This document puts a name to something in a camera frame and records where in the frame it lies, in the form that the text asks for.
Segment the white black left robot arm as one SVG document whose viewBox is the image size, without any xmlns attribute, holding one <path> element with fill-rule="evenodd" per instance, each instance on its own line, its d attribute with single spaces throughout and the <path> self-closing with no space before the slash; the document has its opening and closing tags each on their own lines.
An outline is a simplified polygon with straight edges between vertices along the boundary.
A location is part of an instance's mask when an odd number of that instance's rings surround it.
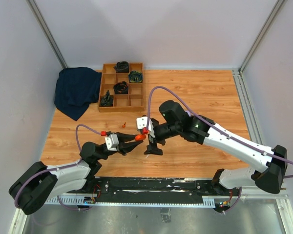
<svg viewBox="0 0 293 234">
<path fill-rule="evenodd" d="M 86 142 L 80 150 L 80 159 L 68 164 L 47 166 L 41 161 L 35 162 L 9 188 L 15 207 L 26 215 L 39 210 L 46 201 L 66 192 L 82 190 L 91 192 L 95 187 L 92 179 L 100 170 L 101 159 L 119 153 L 126 155 L 143 143 L 146 136 L 109 132 L 101 145 Z"/>
</svg>

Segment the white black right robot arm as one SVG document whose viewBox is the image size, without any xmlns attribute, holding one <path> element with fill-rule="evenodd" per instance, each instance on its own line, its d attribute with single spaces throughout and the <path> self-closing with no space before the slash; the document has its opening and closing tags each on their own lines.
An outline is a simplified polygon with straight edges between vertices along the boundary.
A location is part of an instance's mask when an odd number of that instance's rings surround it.
<svg viewBox="0 0 293 234">
<path fill-rule="evenodd" d="M 165 145 L 166 139 L 180 136 L 188 142 L 220 149 L 248 163 L 247 168 L 218 169 L 211 181 L 215 194 L 223 195 L 229 189 L 243 186 L 256 186 L 270 194 L 280 192 L 287 169 L 284 161 L 287 150 L 283 146 L 271 148 L 247 140 L 209 118 L 190 115 L 173 100 L 164 102 L 159 112 L 165 119 L 163 124 L 147 116 L 136 119 L 137 130 L 148 135 L 146 155 L 162 155 L 163 151 L 157 145 Z"/>
</svg>

